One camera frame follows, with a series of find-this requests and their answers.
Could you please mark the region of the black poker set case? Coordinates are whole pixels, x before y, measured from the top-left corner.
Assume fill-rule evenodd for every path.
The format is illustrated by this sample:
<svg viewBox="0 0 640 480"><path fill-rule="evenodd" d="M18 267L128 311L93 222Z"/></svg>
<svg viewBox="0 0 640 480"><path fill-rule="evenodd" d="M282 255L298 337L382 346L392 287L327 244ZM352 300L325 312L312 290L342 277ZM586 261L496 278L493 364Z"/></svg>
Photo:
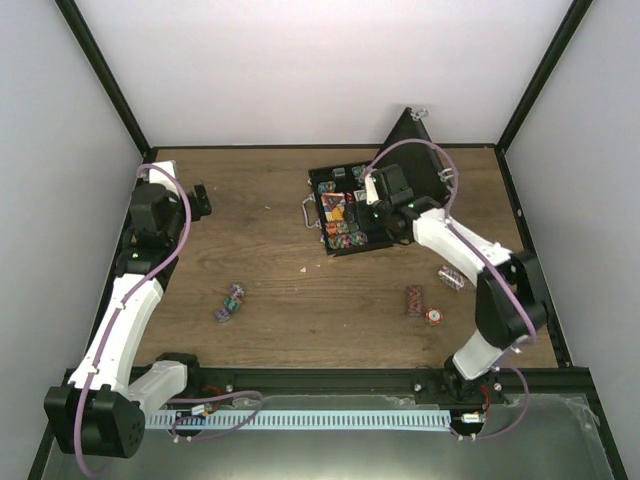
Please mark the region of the black poker set case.
<svg viewBox="0 0 640 480"><path fill-rule="evenodd" d="M311 194L302 202L312 203L318 219L309 228L321 230L321 242L329 256L364 253L394 245L408 245L413 241L412 222L432 209L444 207L450 199L452 183L445 172L440 153L429 146L431 141L423 124L424 110L404 109L392 127L380 150L371 160L313 168L308 171ZM331 250L327 244L321 195L343 193L347 205L357 202L354 190L365 190L352 174L354 166L365 165L367 174L376 180L379 200L369 205L374 216L394 239L392 245L365 245L349 249Z"/></svg>

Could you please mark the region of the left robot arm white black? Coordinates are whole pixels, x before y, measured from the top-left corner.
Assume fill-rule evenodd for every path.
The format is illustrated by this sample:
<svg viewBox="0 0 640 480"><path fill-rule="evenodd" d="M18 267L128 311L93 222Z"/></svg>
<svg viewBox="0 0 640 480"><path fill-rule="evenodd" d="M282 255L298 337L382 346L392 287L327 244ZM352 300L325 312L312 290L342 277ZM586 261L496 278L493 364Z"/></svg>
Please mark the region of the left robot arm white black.
<svg viewBox="0 0 640 480"><path fill-rule="evenodd" d="M146 420L173 398L196 402L204 392L194 354L164 353L137 380L133 361L154 310L166 293L193 223L211 212L204 185L188 192L175 161L142 165L121 237L111 296L84 357L66 384L52 387L44 409L60 450L129 458Z"/></svg>

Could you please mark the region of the striped chip roll by arm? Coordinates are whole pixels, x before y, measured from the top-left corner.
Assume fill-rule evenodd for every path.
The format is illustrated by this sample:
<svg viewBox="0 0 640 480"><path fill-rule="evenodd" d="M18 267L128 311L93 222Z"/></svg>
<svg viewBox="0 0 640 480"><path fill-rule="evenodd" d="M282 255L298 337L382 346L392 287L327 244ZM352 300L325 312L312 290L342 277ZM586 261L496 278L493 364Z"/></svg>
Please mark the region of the striped chip roll by arm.
<svg viewBox="0 0 640 480"><path fill-rule="evenodd" d="M466 285L466 278L459 272L442 266L438 271L440 280L455 291L462 290Z"/></svg>

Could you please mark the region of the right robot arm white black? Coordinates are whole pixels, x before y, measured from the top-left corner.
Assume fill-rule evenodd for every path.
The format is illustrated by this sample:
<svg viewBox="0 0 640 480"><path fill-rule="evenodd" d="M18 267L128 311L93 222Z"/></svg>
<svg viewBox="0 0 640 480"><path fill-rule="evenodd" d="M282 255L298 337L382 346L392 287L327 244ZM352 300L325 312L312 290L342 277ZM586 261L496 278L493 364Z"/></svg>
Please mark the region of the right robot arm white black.
<svg viewBox="0 0 640 480"><path fill-rule="evenodd" d="M437 253L474 286L475 330L442 372L447 396L468 402L479 392L480 378L507 351L532 341L552 315L537 257L490 242L452 217L451 169L436 173L424 193L398 164L357 165L350 176L359 188L353 197L374 225Z"/></svg>

